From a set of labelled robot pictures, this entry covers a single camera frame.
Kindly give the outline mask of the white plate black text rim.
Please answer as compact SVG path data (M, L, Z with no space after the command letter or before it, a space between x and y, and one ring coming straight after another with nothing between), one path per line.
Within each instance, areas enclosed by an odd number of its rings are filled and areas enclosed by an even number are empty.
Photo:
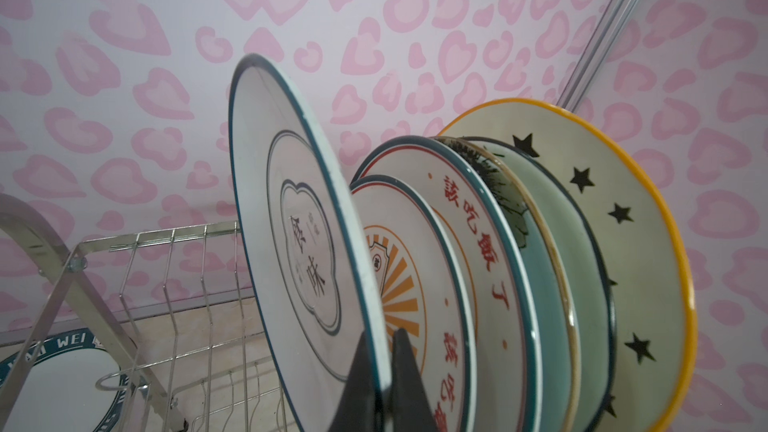
M46 339L6 423L7 431L113 431L126 376L86 329Z

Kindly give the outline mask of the mint green flower plate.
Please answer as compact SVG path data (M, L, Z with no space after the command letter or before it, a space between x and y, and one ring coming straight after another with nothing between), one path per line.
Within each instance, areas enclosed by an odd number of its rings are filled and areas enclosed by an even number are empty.
M507 165L480 145L440 137L488 186L524 262L539 321L543 357L542 431L571 431L581 387L581 347L574 301L552 232L533 196Z

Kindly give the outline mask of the halloween cat star plate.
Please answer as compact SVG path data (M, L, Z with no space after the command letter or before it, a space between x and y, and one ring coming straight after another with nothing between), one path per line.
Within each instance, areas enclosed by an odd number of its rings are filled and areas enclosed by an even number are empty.
M604 132L541 101L494 100L442 133L507 143L574 199L605 260L617 318L614 382L597 428L666 430L693 376L698 330L685 246L653 181Z

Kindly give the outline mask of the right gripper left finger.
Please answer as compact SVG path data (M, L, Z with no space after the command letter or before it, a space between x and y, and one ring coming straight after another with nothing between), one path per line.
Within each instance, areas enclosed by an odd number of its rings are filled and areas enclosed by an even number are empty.
M365 334L362 334L328 431L373 432L376 426L376 408L373 364Z

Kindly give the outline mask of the silver two-tier dish rack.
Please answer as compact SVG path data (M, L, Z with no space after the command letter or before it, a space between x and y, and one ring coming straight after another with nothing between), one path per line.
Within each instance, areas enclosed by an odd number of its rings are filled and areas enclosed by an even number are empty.
M294 431L239 224L190 225L68 247L33 207L1 198L1 235L50 285L33 324L1 338L1 427L53 335L90 330L128 379L113 431Z

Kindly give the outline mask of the orange sunburst plate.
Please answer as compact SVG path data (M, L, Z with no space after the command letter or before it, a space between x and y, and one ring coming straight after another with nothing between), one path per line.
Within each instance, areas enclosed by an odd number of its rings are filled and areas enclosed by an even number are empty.
M537 431L542 353L527 272L490 171L446 137L401 136L378 146L356 178L387 175L414 188L447 225L466 268L478 354L477 431Z
M433 421L471 431L477 351L463 269L447 228L405 182L373 174L351 185L388 334L407 332Z

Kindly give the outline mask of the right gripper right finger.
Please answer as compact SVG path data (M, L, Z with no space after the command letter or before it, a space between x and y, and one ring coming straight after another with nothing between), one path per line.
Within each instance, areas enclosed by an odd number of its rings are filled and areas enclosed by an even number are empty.
M390 409L395 432L437 431L408 332L393 336Z

